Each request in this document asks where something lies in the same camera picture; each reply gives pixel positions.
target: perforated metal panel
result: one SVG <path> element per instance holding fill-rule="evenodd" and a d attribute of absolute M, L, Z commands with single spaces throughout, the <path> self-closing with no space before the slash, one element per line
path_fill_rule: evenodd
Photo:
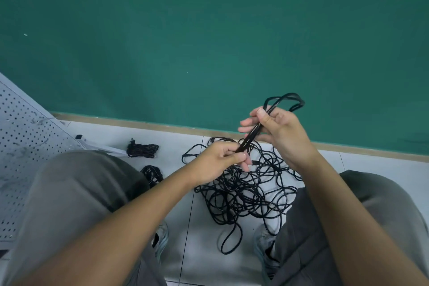
<path fill-rule="evenodd" d="M 84 147 L 60 121 L 0 77 L 0 241 L 13 242 L 35 173 L 53 156 Z"/>

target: gray pants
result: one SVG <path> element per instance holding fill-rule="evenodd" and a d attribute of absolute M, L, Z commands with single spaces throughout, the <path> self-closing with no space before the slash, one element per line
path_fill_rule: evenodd
<path fill-rule="evenodd" d="M 341 175 L 368 211 L 427 275 L 427 228 L 408 194 L 378 175 Z M 4 285 L 24 277 L 94 224 L 149 189 L 142 174 L 103 153 L 64 153 L 35 177 Z M 276 239 L 281 263 L 273 285 L 340 285 L 323 230 L 305 189 Z M 166 285 L 148 245 L 125 285 Z"/>

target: light blue sneaker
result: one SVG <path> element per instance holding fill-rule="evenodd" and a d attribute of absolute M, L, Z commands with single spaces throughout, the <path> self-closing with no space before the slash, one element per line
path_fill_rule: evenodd
<path fill-rule="evenodd" d="M 269 285 L 271 279 L 280 268 L 278 261 L 271 259 L 266 251 L 272 248 L 275 242 L 275 236 L 272 236 L 265 229 L 265 225 L 260 225 L 253 235 L 253 251 L 262 264 L 263 285 Z"/>
<path fill-rule="evenodd" d="M 168 226 L 165 220 L 163 220 L 156 230 L 156 234 L 154 237 L 154 241 L 152 244 L 152 247 L 155 251 L 155 256 L 157 257 L 157 260 L 159 263 L 161 263 L 161 253 L 164 251 L 165 246 L 168 242 Z"/>

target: pants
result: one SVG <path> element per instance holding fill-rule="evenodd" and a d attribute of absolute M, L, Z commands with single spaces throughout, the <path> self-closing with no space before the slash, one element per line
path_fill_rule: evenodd
<path fill-rule="evenodd" d="M 379 175 L 341 174 L 367 210 L 427 275 L 428 232 L 410 196 Z M 39 267 L 94 224 L 149 189 L 142 174 L 115 157 L 93 151 L 63 153 L 37 174 L 5 274 L 9 285 Z M 341 285 L 319 219 L 299 189 L 276 238 L 281 263 L 273 285 Z M 143 250 L 125 285 L 165 286 L 152 246 Z"/>

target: bundled cable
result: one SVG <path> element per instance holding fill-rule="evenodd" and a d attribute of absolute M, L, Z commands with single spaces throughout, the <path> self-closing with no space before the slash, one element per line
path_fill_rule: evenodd
<path fill-rule="evenodd" d="M 277 99 L 275 105 L 282 99 L 299 101 L 299 104 L 293 105 L 289 111 L 294 111 L 304 105 L 304 101 L 297 94 L 289 93 L 282 97 L 267 99 L 264 104 L 265 110 L 268 102 L 272 99 Z M 297 192 L 295 186 L 286 186 L 284 184 L 282 172 L 287 172 L 296 180 L 302 181 L 301 177 L 276 154 L 274 147 L 271 150 L 263 150 L 258 142 L 253 141 L 256 135 L 257 133 L 253 137 L 239 140 L 241 145 L 247 140 L 242 151 L 247 150 L 252 157 L 253 152 L 258 153 L 259 159 L 252 161 L 252 164 L 256 166 L 255 169 L 244 172 L 241 166 L 233 165 L 227 168 L 216 180 L 195 188 L 195 191 L 201 193 L 204 197 L 208 211 L 217 224 L 233 225 L 233 229 L 225 237 L 221 245 L 220 250 L 225 255 L 234 252 L 243 239 L 243 229 L 238 222 L 239 217 L 252 215 L 256 218 L 261 218 L 267 232 L 273 236 L 276 235 L 270 230 L 266 220 L 280 218 L 280 226 L 282 226 L 282 215 L 292 204 L 290 196 Z M 199 153 L 191 153 L 195 147 L 202 146 L 206 148 L 215 140 L 235 142 L 230 138 L 212 137 L 207 142 L 207 145 L 197 144 L 192 146 L 182 155 L 182 162 L 186 164 L 186 157 L 197 157 L 199 155 Z M 272 180 L 275 181 L 276 188 L 271 191 L 264 191 L 264 185 Z M 225 251 L 226 241 L 237 228 L 240 231 L 238 243 L 232 249 Z"/>
<path fill-rule="evenodd" d="M 136 141 L 131 138 L 131 142 L 126 149 L 126 153 L 129 157 L 138 157 L 143 156 L 148 159 L 153 159 L 155 157 L 155 153 L 157 152 L 159 146 L 151 143 L 149 145 L 142 145 L 136 143 Z"/>
<path fill-rule="evenodd" d="M 159 168 L 153 165 L 147 165 L 140 171 L 143 173 L 143 175 L 146 177 L 147 181 L 149 182 L 149 186 L 153 188 L 156 186 L 159 182 L 164 180 L 161 171 Z"/>

